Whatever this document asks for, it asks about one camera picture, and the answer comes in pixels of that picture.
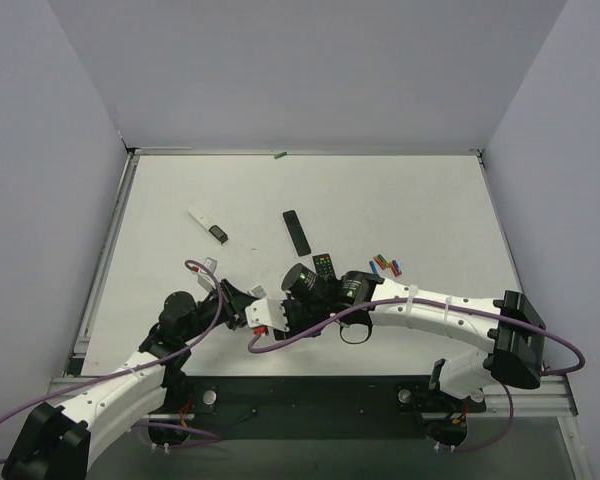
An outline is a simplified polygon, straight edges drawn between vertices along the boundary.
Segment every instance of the gray floor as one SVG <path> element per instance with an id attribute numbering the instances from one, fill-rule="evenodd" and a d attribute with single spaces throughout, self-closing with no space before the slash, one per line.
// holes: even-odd
<path id="1" fill-rule="evenodd" d="M 497 433 L 504 419 L 473 419 L 467 444 Z M 485 450 L 435 453 L 430 440 L 231 441 L 151 454 L 135 433 L 93 465 L 89 480 L 113 479 L 489 479 L 575 478 L 554 418 L 516 419 L 510 434 Z"/>

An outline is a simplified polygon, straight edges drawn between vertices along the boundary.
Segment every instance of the gray wall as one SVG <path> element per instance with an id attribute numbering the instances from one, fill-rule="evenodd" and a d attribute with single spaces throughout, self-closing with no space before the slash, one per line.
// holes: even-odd
<path id="1" fill-rule="evenodd" d="M 47 3 L 0 0 L 0 414 L 64 366 L 124 161 Z"/>
<path id="2" fill-rule="evenodd" d="M 128 145 L 484 147 L 565 0 L 49 0 Z"/>
<path id="3" fill-rule="evenodd" d="M 600 479 L 600 0 L 567 4 L 486 165 L 523 287 L 587 356 L 570 380 Z M 557 349 L 553 358 L 574 361 Z"/>

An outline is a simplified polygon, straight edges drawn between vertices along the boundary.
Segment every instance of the white table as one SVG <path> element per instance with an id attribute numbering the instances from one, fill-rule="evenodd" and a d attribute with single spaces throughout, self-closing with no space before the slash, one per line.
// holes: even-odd
<path id="1" fill-rule="evenodd" d="M 192 203 L 229 235 L 220 246 L 187 214 Z M 143 156 L 95 323 L 83 375 L 117 368 L 157 322 L 178 290 L 205 292 L 186 259 L 219 261 L 217 274 L 248 290 L 261 283 L 278 299 L 299 259 L 282 220 L 296 210 L 313 254 L 330 253 L 336 274 L 369 271 L 382 253 L 401 282 L 459 296 L 499 297 L 516 290 L 505 243 L 475 157 Z M 423 332 L 376 328 L 359 346 L 333 325 L 317 339 L 252 355 L 248 329 L 221 326 L 184 367 L 189 375 L 410 375 L 466 345 Z"/>

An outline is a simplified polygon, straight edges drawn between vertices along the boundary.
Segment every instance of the remote control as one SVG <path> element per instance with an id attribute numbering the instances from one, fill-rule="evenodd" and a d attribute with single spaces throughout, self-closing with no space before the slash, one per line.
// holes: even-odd
<path id="1" fill-rule="evenodd" d="M 322 255 L 314 255 L 313 265 L 316 267 L 316 273 L 321 277 L 336 278 L 336 272 L 333 270 L 331 255 L 323 253 Z"/>
<path id="2" fill-rule="evenodd" d="M 284 218 L 284 222 L 287 224 L 289 235 L 291 235 L 291 240 L 293 241 L 293 246 L 296 247 L 298 256 L 309 255 L 311 247 L 309 246 L 309 242 L 307 242 L 307 237 L 304 236 L 304 231 L 302 230 L 302 225 L 300 225 L 296 211 L 289 210 L 288 212 L 284 212 L 282 218 Z"/>

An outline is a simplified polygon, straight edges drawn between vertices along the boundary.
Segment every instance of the robotic arm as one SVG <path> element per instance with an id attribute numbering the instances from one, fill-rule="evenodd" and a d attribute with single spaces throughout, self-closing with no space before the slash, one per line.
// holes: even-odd
<path id="1" fill-rule="evenodd" d="M 220 301 L 223 308 L 217 325 L 271 329 L 275 339 L 284 344 L 291 338 L 319 335 L 319 330 L 312 329 L 350 307 L 403 299 L 346 315 L 340 320 L 341 328 L 363 324 L 371 335 L 373 327 L 402 326 L 470 344 L 473 348 L 465 354 L 435 364 L 429 383 L 432 394 L 479 403 L 483 399 L 481 389 L 492 383 L 518 388 L 540 385 L 542 336 L 458 311 L 470 307 L 544 328 L 531 304 L 519 293 L 506 292 L 501 300 L 457 298 L 364 272 L 348 272 L 341 279 L 320 277 L 302 264 L 285 276 L 282 289 L 287 299 L 282 302 L 258 300 L 226 280 L 221 286 L 222 298 L 211 290 L 202 302 L 195 302 L 186 292 L 170 295 L 139 350 L 117 370 L 129 371 L 128 375 L 102 381 L 56 407 L 48 403 L 36 407 L 5 463 L 3 478 L 84 479 L 98 456 L 137 421 L 186 394 L 181 367 L 190 356 L 188 351 L 163 364 L 135 369 L 172 355 L 200 336 L 212 325 Z"/>

